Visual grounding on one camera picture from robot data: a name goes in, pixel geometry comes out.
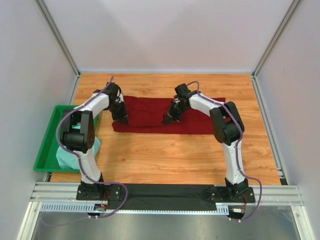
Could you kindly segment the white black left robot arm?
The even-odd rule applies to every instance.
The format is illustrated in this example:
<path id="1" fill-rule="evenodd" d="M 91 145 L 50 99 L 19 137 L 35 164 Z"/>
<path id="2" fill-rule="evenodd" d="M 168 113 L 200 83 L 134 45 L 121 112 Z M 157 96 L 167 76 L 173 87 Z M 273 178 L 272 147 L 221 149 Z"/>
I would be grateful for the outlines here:
<path id="1" fill-rule="evenodd" d="M 77 200 L 106 200 L 110 192 L 110 184 L 104 184 L 93 151 L 94 118 L 102 111 L 110 111 L 114 122 L 128 124 L 124 95 L 116 83 L 108 83 L 105 88 L 94 91 L 82 105 L 65 110 L 56 129 L 58 144 L 75 156 L 79 166 L 81 182 Z"/>

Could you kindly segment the dark red t-shirt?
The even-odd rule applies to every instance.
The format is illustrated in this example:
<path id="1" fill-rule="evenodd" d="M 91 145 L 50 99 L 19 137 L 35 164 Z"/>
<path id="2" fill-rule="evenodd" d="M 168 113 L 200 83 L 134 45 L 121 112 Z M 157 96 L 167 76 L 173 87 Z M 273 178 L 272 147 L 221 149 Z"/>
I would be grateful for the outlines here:
<path id="1" fill-rule="evenodd" d="M 127 124 L 114 121 L 118 133 L 212 135 L 211 119 L 195 109 L 187 109 L 178 119 L 171 118 L 168 110 L 172 98 L 124 96 Z"/>

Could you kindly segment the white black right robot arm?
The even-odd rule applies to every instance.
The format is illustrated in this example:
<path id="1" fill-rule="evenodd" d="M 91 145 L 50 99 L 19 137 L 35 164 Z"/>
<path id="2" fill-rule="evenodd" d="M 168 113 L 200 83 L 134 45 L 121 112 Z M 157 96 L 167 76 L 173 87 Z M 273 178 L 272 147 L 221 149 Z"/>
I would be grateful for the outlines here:
<path id="1" fill-rule="evenodd" d="M 170 102 L 162 124 L 179 122 L 182 114 L 189 109 L 210 117 L 213 135 L 222 144 L 225 156 L 225 196 L 231 202 L 238 201 L 249 188 L 249 184 L 243 169 L 241 151 L 245 128 L 235 103 L 213 100 L 199 90 L 189 90 L 185 83 L 174 90 L 176 95 Z"/>

